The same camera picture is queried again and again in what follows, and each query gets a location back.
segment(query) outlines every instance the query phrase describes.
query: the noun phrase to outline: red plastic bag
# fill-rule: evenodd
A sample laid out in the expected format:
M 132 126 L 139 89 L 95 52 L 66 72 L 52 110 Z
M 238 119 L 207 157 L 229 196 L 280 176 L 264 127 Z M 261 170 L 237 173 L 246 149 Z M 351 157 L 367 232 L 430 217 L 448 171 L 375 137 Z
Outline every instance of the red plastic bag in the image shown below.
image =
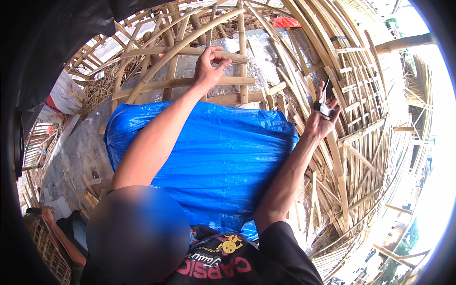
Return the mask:
M 274 18 L 272 25 L 276 28 L 301 28 L 301 24 L 298 20 L 287 17 Z

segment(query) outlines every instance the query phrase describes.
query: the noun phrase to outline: small object in hand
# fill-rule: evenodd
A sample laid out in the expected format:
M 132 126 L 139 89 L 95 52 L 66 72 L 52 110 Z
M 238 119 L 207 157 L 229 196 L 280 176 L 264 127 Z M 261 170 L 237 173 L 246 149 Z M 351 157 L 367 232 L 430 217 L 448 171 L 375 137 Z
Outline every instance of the small object in hand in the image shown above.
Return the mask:
M 26 210 L 27 214 L 36 214 L 36 215 L 41 215 L 41 209 L 40 208 L 28 208 Z
M 334 115 L 334 110 L 332 110 L 331 108 L 328 107 L 328 105 L 325 104 L 326 88 L 328 87 L 328 84 L 329 84 L 329 77 L 328 77 L 328 80 L 326 81 L 323 91 L 321 92 L 321 98 L 320 98 L 320 100 L 314 102 L 313 109 L 316 111 L 319 111 L 321 114 L 327 116 L 328 118 L 331 118 Z

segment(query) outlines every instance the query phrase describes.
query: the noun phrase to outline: red object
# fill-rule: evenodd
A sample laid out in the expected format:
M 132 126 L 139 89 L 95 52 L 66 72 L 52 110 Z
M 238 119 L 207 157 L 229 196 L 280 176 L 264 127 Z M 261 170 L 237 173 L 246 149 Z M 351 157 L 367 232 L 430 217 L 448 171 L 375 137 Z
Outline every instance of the red object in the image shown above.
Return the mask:
M 302 28 L 298 20 L 287 17 L 274 18 L 272 25 L 276 28 Z
M 61 111 L 54 104 L 54 100 L 52 99 L 52 97 L 50 95 L 46 99 L 46 105 L 48 105 L 49 108 L 52 109 L 52 111 L 54 111 L 56 113 L 61 113 Z

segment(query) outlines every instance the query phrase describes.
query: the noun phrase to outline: plastic bag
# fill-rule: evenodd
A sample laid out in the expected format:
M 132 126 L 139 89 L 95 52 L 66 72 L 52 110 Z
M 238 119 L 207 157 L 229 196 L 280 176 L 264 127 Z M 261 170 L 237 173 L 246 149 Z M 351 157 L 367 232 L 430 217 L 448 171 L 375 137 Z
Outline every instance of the plastic bag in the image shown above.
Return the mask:
M 298 20 L 288 17 L 277 17 L 272 21 L 272 26 L 276 28 L 301 28 Z
M 171 102 L 120 105 L 104 142 L 113 170 L 139 131 Z M 183 207 L 189 223 L 258 238 L 252 214 L 298 135 L 280 111 L 198 102 L 151 185 Z
M 78 114 L 86 98 L 84 91 L 65 70 L 60 73 L 50 96 L 55 108 L 68 115 Z

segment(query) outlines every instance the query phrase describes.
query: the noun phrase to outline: left hand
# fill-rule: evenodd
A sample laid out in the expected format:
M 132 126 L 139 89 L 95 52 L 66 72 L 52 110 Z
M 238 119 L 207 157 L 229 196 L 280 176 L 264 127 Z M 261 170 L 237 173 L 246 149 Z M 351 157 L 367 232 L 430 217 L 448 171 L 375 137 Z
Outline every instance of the left hand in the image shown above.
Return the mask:
M 223 75 L 223 71 L 231 64 L 232 60 L 216 53 L 222 51 L 223 47 L 207 47 L 199 57 L 195 66 L 195 86 L 202 89 L 202 95 L 217 85 Z
M 324 86 L 325 82 L 322 81 L 318 87 L 317 100 L 323 96 L 322 91 Z M 331 119 L 328 119 L 325 115 L 316 110 L 312 110 L 309 118 L 306 121 L 306 128 L 303 135 L 314 136 L 320 141 L 334 129 L 334 126 L 339 119 L 339 114 L 342 109 L 337 106 L 337 99 L 334 99 L 331 103 L 329 103 L 328 107 L 334 110 L 334 115 L 331 117 Z

